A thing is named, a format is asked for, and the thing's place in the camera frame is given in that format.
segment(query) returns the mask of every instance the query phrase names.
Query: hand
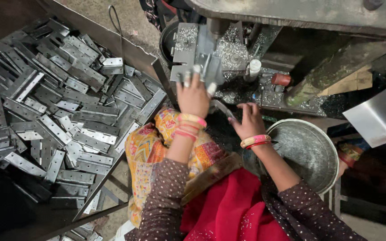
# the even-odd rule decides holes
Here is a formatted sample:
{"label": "hand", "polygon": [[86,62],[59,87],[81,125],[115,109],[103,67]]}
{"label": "hand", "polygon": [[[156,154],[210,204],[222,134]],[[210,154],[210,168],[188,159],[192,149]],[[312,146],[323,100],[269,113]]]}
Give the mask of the hand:
{"label": "hand", "polygon": [[238,105],[242,108],[242,124],[236,119],[228,118],[236,133],[242,140],[255,135],[266,134],[265,123],[260,114],[259,107],[255,103],[242,103]]}
{"label": "hand", "polygon": [[190,82],[190,72],[186,72],[184,86],[177,82],[177,99],[181,113],[193,114],[201,118],[208,115],[210,97],[205,85],[200,81],[200,68],[195,66],[193,80]]}

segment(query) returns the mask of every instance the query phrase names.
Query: red fabric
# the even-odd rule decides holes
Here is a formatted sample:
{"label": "red fabric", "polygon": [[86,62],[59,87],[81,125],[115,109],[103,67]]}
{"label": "red fabric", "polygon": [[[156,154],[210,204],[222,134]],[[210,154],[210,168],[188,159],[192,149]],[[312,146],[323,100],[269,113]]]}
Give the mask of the red fabric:
{"label": "red fabric", "polygon": [[190,201],[180,229],[188,233],[185,240],[289,240],[265,209],[259,179],[244,168]]}

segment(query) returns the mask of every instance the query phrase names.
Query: red cylinder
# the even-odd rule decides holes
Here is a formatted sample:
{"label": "red cylinder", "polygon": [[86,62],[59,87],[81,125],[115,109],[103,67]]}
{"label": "red cylinder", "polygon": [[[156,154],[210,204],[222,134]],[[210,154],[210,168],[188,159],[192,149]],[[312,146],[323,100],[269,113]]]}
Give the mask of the red cylinder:
{"label": "red cylinder", "polygon": [[291,84],[291,76],[285,75],[281,73],[275,73],[274,76],[272,76],[272,84],[274,85],[282,85],[282,86],[289,86]]}

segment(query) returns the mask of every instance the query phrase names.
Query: metal bucket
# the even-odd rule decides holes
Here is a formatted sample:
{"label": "metal bucket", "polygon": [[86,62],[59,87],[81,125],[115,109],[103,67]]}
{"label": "metal bucket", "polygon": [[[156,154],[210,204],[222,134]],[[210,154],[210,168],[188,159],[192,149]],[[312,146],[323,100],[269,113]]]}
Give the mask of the metal bucket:
{"label": "metal bucket", "polygon": [[267,131],[278,153],[317,194],[327,192],[338,177],[339,160],[330,138],[317,126],[298,119],[280,120]]}

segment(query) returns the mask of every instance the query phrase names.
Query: polka dot sleeve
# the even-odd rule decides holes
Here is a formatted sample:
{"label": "polka dot sleeve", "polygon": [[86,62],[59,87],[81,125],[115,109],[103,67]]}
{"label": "polka dot sleeve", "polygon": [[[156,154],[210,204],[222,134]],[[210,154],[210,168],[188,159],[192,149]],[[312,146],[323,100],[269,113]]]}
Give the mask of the polka dot sleeve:
{"label": "polka dot sleeve", "polygon": [[181,198],[188,175],[188,167],[164,159],[156,169],[156,179],[147,196],[142,220],[137,230],[138,241],[181,240]]}
{"label": "polka dot sleeve", "polygon": [[[320,240],[366,240],[334,215],[304,181],[278,193],[278,196],[289,216],[299,223],[294,229],[306,228]],[[302,236],[303,232],[297,230],[297,233]]]}

